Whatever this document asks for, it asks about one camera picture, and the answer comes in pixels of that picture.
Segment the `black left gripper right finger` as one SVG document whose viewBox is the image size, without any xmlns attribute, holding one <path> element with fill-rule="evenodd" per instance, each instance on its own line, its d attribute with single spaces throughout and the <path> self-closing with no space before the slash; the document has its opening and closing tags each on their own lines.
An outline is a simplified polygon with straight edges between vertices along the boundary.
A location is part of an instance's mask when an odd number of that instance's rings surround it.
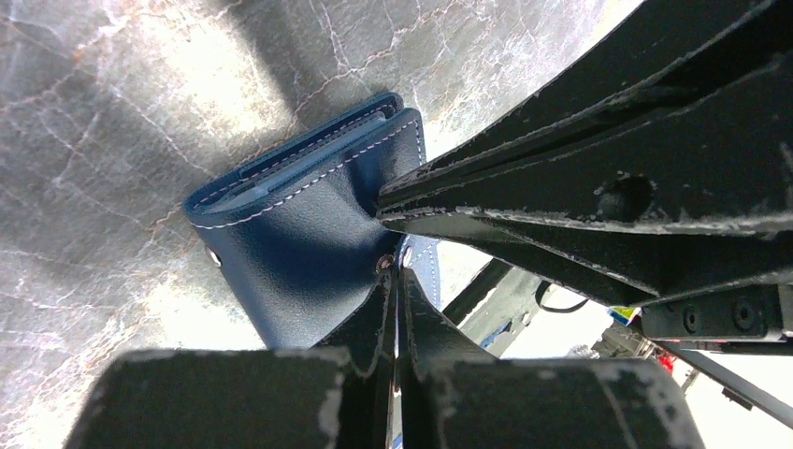
<svg viewBox="0 0 793 449">
<path fill-rule="evenodd" d="M 408 448 L 700 448 L 684 396 L 641 359 L 499 359 L 398 274 Z"/>
</svg>

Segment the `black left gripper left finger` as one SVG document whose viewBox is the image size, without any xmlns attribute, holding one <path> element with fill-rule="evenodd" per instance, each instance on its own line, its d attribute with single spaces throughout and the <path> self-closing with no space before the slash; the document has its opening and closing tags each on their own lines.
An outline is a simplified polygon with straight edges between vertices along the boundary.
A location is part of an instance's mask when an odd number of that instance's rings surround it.
<svg viewBox="0 0 793 449">
<path fill-rule="evenodd" d="M 69 448 L 388 448 L 396 271 L 316 345 L 146 350 L 95 383 Z"/>
</svg>

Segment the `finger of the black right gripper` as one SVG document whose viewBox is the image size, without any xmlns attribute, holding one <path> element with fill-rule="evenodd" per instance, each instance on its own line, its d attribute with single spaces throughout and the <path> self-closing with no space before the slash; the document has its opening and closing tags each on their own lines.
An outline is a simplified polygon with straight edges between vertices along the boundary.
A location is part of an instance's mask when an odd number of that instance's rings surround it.
<svg viewBox="0 0 793 449">
<path fill-rule="evenodd" d="M 789 1 L 644 1 L 562 74 L 415 177 L 494 167 L 681 108 L 791 48 Z"/>
</svg>

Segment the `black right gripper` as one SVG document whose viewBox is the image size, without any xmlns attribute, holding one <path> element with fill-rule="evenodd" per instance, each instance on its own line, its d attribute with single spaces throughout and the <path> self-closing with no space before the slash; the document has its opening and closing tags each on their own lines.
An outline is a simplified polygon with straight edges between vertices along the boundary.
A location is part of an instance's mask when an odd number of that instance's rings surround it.
<svg viewBox="0 0 793 449">
<path fill-rule="evenodd" d="M 638 331 L 727 398 L 792 427 L 790 405 L 705 355 L 792 356 L 783 68 L 548 152 L 417 176 L 382 196 L 379 218 L 615 305 L 673 301 L 642 308 Z"/>
</svg>

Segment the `blue leather card holder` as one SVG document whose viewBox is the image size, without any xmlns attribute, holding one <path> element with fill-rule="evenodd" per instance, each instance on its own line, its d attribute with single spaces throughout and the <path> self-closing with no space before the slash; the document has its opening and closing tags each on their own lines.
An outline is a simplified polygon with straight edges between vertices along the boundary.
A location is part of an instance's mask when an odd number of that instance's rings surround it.
<svg viewBox="0 0 793 449">
<path fill-rule="evenodd" d="M 199 187 L 182 210 L 269 349 L 310 347 L 391 255 L 439 306 L 434 239 L 377 220 L 385 184 L 426 160 L 421 114 L 385 92 Z"/>
</svg>

